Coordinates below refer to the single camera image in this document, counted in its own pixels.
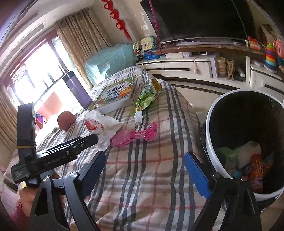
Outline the person's left hand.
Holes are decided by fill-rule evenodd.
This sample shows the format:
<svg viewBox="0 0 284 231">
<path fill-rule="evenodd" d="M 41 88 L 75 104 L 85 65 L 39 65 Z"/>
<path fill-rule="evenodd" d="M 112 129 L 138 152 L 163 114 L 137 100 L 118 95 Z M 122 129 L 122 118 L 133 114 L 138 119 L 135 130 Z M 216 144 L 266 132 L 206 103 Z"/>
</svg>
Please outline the person's left hand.
<svg viewBox="0 0 284 231">
<path fill-rule="evenodd" d="M 21 217 L 29 217 L 35 200 L 38 188 L 29 187 L 26 183 L 21 182 L 18 187 L 17 195 L 19 197 L 16 212 Z"/>
</svg>

